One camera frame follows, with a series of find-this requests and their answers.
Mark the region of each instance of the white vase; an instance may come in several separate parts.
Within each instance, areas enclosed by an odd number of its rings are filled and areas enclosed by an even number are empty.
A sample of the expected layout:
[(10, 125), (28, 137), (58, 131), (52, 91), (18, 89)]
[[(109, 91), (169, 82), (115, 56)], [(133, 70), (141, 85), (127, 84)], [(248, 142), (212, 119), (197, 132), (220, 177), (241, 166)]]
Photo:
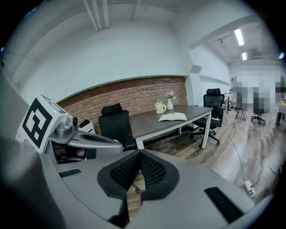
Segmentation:
[(174, 108), (174, 107), (173, 107), (172, 101), (171, 101), (171, 99), (169, 98), (169, 99), (168, 99), (168, 104), (167, 104), (167, 109), (168, 109), (168, 110), (173, 110), (173, 108)]

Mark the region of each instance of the brick wall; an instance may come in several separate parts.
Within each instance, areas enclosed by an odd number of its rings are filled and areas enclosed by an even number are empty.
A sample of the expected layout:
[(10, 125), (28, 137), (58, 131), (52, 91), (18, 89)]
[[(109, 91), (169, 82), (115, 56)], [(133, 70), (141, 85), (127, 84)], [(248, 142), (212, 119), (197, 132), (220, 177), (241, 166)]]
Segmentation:
[(164, 94), (173, 90), (176, 100), (173, 105), (187, 104), (185, 78), (183, 76), (157, 76), (120, 81), (96, 87), (58, 103), (66, 112), (76, 116), (79, 124), (88, 119), (100, 134), (98, 118), (104, 106), (120, 103), (129, 115), (155, 111), (154, 104), (159, 99), (167, 105)]

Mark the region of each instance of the power outlet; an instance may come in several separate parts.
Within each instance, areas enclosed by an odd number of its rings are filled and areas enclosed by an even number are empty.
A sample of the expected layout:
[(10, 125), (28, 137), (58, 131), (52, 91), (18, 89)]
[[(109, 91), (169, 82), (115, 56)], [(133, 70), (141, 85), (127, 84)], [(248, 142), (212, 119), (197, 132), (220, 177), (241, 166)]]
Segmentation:
[(251, 182), (248, 180), (246, 182), (244, 182), (244, 186), (246, 188), (247, 193), (253, 197), (255, 195), (255, 190), (254, 187), (252, 186)]

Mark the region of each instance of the cup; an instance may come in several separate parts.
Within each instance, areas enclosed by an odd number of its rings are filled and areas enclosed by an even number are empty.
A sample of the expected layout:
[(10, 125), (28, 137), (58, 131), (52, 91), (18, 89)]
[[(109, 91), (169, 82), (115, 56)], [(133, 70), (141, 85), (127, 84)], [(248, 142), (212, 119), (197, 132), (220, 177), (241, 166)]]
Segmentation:
[(157, 114), (162, 114), (166, 111), (167, 107), (164, 104), (155, 104)]

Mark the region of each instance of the open book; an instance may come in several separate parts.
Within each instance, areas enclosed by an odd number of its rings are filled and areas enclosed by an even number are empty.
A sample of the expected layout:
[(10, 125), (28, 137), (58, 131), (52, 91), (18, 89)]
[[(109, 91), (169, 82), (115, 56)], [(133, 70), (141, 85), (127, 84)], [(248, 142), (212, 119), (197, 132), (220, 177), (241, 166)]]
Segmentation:
[(183, 114), (183, 113), (173, 113), (173, 114), (164, 114), (159, 119), (159, 121), (165, 121), (165, 120), (169, 120), (169, 121), (185, 120), (185, 121), (187, 121), (187, 118), (186, 118), (185, 114)]

